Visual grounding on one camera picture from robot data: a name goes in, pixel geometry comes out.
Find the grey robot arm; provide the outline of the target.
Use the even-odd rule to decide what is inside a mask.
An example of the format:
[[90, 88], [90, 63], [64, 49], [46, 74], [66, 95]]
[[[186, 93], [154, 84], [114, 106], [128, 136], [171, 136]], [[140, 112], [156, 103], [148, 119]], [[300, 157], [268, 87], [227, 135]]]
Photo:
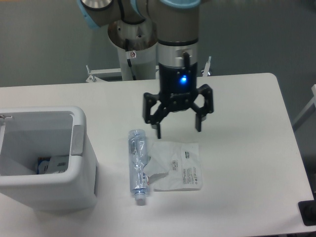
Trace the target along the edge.
[[108, 26], [121, 53], [121, 69], [139, 79], [136, 64], [145, 51], [158, 61], [160, 91], [143, 96], [143, 119], [157, 132], [170, 113], [193, 109], [196, 130], [214, 111], [213, 91], [197, 87], [199, 0], [80, 0], [78, 6], [93, 29]]

